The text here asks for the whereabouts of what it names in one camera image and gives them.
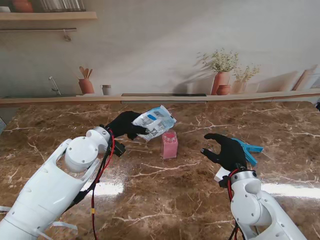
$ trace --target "blue label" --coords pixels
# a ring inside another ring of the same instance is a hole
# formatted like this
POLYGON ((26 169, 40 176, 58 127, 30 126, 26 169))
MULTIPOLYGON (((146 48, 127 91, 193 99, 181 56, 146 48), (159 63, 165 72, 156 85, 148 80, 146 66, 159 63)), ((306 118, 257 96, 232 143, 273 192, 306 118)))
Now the blue label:
POLYGON ((154 116, 152 116, 151 114, 148 115, 148 118, 150 118, 151 120, 155 121, 157 120, 154 116))

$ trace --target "pink bottle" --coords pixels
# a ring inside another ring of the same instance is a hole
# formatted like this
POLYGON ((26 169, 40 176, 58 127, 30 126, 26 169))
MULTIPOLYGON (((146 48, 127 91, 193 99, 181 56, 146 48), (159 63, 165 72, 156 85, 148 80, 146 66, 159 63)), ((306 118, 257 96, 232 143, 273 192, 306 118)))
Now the pink bottle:
POLYGON ((172 159, 177 157, 178 139, 173 130, 166 131, 162 135, 161 153, 163 159, 172 159))

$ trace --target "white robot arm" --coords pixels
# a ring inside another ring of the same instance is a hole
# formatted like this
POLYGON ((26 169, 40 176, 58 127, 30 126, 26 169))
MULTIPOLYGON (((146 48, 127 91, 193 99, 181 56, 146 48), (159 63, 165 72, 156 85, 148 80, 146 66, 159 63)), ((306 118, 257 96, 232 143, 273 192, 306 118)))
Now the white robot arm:
POLYGON ((10 211, 0 222, 3 240, 35 240, 73 202, 100 160, 98 153, 108 149, 110 134, 102 127, 89 130, 86 136, 65 140, 28 180, 10 211), (64 155, 73 173, 85 172, 74 178, 57 167, 64 155))
MULTIPOLYGON (((230 172, 221 168, 215 180, 230 172)), ((246 240, 307 240, 278 202, 261 190, 261 181, 252 170, 231 176, 234 196, 231 212, 246 240), (268 226, 263 232, 252 230, 254 226, 268 226)))

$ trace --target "faucet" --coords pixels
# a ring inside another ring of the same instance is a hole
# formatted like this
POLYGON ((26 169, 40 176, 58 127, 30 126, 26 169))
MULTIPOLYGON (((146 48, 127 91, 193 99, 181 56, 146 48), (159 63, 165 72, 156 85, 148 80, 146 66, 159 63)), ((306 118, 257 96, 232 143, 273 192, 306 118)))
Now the faucet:
POLYGON ((54 88, 51 88, 51 90, 54 91, 56 93, 56 95, 61 96, 61 92, 55 82, 55 79, 52 76, 50 76, 49 81, 51 81, 51 84, 54 87, 54 88))

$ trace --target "flower pot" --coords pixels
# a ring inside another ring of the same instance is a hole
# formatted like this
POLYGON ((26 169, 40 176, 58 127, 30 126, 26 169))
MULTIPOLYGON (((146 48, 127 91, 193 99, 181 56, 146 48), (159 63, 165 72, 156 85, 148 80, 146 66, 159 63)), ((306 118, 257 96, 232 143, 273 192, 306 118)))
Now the flower pot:
POLYGON ((89 79, 79 79, 79 85, 83 94, 94 94, 95 90, 89 79))
POLYGON ((217 90, 220 85, 228 85, 230 74, 228 71, 218 72, 214 77, 211 95, 217 95, 217 90))
POLYGON ((246 81, 235 81, 231 88, 231 94, 242 94, 245 92, 247 86, 246 81))
POLYGON ((13 5, 15 10, 19 13, 33 13, 34 9, 32 8, 31 2, 28 0, 13 0, 13 5))
POLYGON ((228 95, 230 93, 230 85, 220 85, 216 91, 217 95, 228 95))
POLYGON ((100 85, 103 95, 110 95, 111 85, 100 85))

